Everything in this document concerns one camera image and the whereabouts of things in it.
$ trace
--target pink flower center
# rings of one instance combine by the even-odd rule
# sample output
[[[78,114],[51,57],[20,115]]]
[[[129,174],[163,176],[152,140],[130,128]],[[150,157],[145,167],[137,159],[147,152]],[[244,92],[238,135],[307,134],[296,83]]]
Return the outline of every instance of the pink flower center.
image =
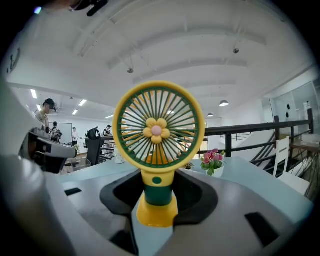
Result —
[[[162,129],[159,125],[155,125],[154,127],[152,127],[151,132],[152,132],[152,135],[154,136],[160,136]]]

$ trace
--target yellow fan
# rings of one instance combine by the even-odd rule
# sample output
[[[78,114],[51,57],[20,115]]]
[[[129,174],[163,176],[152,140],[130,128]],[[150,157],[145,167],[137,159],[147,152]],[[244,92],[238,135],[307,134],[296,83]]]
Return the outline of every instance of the yellow fan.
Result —
[[[205,119],[197,100],[168,81],[149,81],[128,91],[113,117],[120,154],[141,169],[144,195],[137,218],[152,227],[170,227],[178,214],[172,195],[175,170],[198,152]]]

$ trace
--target whiteboard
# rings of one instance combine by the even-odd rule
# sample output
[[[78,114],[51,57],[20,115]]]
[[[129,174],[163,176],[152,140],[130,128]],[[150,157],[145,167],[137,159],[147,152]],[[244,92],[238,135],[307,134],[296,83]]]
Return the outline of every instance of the whiteboard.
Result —
[[[49,127],[52,129],[54,127],[54,123],[50,122]],[[57,128],[62,133],[60,143],[72,143],[72,123],[58,122]]]

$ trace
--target blue light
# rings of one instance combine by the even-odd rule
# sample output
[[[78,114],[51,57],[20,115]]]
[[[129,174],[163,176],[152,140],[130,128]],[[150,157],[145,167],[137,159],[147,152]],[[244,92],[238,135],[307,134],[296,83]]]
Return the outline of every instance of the blue light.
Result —
[[[39,14],[41,12],[41,9],[42,9],[41,7],[34,8],[34,13]]]

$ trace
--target handheld fan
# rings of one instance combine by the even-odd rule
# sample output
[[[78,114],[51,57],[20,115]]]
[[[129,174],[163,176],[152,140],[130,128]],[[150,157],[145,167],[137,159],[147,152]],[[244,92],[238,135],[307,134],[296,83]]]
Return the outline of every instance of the handheld fan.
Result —
[[[149,81],[123,96],[112,126],[120,154],[141,169],[144,195],[138,220],[146,226],[172,226],[178,214],[171,188],[175,170],[195,156],[205,135],[199,103],[175,83]]]

